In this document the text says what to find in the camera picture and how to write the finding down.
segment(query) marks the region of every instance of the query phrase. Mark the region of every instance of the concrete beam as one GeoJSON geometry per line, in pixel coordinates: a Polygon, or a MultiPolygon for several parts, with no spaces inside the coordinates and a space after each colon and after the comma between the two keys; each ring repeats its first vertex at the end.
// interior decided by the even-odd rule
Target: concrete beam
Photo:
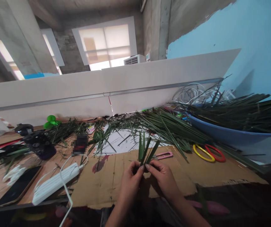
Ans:
{"type": "Polygon", "coordinates": [[[28,1],[0,0],[0,39],[23,75],[58,73],[28,1]]]}
{"type": "Polygon", "coordinates": [[[51,9],[46,9],[38,0],[28,0],[33,13],[48,24],[53,30],[62,31],[63,26],[58,16],[51,9]]]}
{"type": "Polygon", "coordinates": [[[150,52],[151,61],[166,59],[171,3],[172,0],[149,0],[146,3],[143,13],[144,53],[150,52]]]}

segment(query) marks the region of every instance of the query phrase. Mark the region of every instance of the scissors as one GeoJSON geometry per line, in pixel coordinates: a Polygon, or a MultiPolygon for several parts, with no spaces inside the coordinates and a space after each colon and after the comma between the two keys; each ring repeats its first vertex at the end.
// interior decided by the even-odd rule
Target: scissors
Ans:
{"type": "Polygon", "coordinates": [[[217,148],[215,148],[215,147],[213,147],[213,146],[211,146],[211,145],[209,145],[209,144],[205,144],[205,148],[206,148],[206,150],[205,149],[203,149],[203,148],[201,148],[199,145],[197,145],[197,144],[193,144],[193,150],[195,151],[195,153],[200,157],[200,158],[202,158],[202,159],[204,159],[205,161],[208,161],[208,162],[215,162],[215,161],[218,161],[218,162],[225,162],[226,161],[226,158],[225,158],[225,156],[223,155],[223,153],[221,152],[221,151],[219,151],[217,148]],[[210,159],[208,159],[208,158],[205,158],[205,157],[203,157],[202,155],[200,155],[199,153],[198,153],[198,151],[196,150],[196,146],[201,150],[201,151],[203,151],[205,154],[207,154],[209,157],[210,157],[210,159]],[[216,152],[218,152],[220,155],[221,155],[221,159],[219,159],[218,157],[216,157],[211,151],[210,151],[210,149],[209,149],[209,147],[210,148],[212,148],[213,150],[215,150],[216,152]]]}
{"type": "Polygon", "coordinates": [[[153,156],[153,159],[161,160],[161,159],[170,158],[170,157],[173,157],[173,153],[171,151],[168,151],[168,152],[161,153],[161,154],[155,154],[153,156]]]}

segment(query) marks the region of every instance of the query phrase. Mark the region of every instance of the black phone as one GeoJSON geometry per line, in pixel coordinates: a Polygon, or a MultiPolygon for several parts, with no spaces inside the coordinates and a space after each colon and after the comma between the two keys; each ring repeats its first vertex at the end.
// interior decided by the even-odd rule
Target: black phone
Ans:
{"type": "Polygon", "coordinates": [[[41,171],[42,166],[26,170],[0,199],[0,207],[19,201],[41,171]]]}

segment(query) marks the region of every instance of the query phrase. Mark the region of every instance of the power strip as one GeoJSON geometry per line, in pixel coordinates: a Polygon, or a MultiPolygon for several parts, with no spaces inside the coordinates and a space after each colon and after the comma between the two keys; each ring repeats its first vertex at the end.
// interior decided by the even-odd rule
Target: power strip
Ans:
{"type": "MultiPolygon", "coordinates": [[[[77,163],[73,163],[72,165],[68,166],[66,169],[62,170],[62,177],[65,183],[71,181],[74,177],[76,177],[79,173],[79,166],[77,163]]],[[[63,183],[61,181],[60,173],[53,176],[49,180],[42,183],[34,193],[32,203],[33,205],[38,205],[39,203],[43,202],[57,190],[63,187],[63,183]]]]}

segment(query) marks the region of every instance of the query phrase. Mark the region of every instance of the green plastic toy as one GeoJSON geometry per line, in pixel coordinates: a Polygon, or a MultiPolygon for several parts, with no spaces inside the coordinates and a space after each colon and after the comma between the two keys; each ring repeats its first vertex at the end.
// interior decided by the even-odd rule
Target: green plastic toy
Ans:
{"type": "Polygon", "coordinates": [[[62,123],[61,121],[56,120],[56,117],[54,115],[49,115],[47,117],[47,121],[48,122],[44,124],[44,129],[51,129],[53,126],[59,125],[62,123]]]}

